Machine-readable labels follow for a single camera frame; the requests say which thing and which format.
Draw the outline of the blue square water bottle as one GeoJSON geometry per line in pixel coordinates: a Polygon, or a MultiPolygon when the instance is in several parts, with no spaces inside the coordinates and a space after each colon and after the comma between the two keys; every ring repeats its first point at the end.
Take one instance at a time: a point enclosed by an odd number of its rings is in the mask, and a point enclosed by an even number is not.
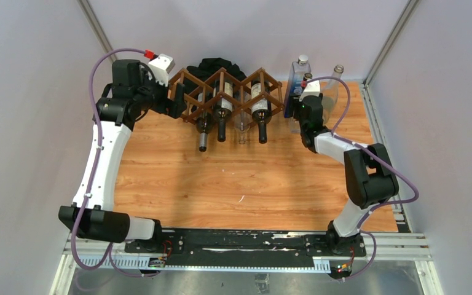
{"type": "Polygon", "coordinates": [[[294,114],[294,99],[299,98],[302,93],[301,83],[305,73],[310,73],[311,67],[307,55],[299,55],[298,59],[291,63],[289,69],[288,83],[284,98],[283,117],[290,118],[294,114]]]}

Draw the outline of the small clear liquor bottle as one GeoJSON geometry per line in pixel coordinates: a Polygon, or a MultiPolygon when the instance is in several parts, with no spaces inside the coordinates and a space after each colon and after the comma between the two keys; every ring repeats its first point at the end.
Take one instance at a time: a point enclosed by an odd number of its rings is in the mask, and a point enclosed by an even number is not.
{"type": "Polygon", "coordinates": [[[306,81],[311,80],[312,73],[296,73],[293,77],[291,90],[289,91],[289,128],[291,133],[300,133],[299,126],[299,96],[306,86],[306,81]]]}

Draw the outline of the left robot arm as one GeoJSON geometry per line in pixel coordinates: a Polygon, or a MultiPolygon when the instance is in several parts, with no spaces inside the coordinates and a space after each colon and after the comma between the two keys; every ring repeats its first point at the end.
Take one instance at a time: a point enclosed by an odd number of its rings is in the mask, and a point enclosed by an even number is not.
{"type": "Polygon", "coordinates": [[[95,103],[93,141],[81,186],[70,206],[61,206],[59,220],[78,238],[122,243],[133,240],[149,254],[163,248],[159,220],[114,211],[120,161],[134,126],[149,111],[177,119],[186,109],[184,86],[168,97],[172,57],[161,54],[148,63],[134,59],[112,64],[112,82],[95,103]]]}

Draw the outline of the dark wine bottle silver cap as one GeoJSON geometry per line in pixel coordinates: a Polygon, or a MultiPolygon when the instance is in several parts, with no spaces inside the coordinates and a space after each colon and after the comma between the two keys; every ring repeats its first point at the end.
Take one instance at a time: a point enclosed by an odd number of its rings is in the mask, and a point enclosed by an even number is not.
{"type": "Polygon", "coordinates": [[[205,152],[207,150],[208,134],[212,131],[214,125],[213,116],[208,111],[202,111],[196,119],[196,130],[200,134],[199,151],[205,152]]]}

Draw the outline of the clear wine bottle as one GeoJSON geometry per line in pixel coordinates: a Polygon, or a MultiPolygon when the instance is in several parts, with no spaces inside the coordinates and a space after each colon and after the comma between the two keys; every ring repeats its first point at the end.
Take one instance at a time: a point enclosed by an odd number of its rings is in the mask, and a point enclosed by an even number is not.
{"type": "Polygon", "coordinates": [[[331,117],[331,113],[337,103],[339,97],[340,82],[335,79],[330,79],[328,83],[321,89],[323,107],[323,124],[326,125],[331,117]]]}

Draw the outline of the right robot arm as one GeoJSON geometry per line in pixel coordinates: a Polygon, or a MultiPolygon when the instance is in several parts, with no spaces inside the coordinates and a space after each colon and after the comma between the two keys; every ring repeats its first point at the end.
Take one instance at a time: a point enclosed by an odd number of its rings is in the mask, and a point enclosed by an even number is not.
{"type": "Polygon", "coordinates": [[[328,156],[344,166],[348,201],[332,220],[321,241],[310,239],[314,251],[343,256],[360,243],[360,228],[376,205],[383,205],[399,191],[395,174],[386,168],[390,158],[383,144],[358,144],[332,133],[323,123],[322,96],[301,99],[301,139],[310,151],[328,156]]]}

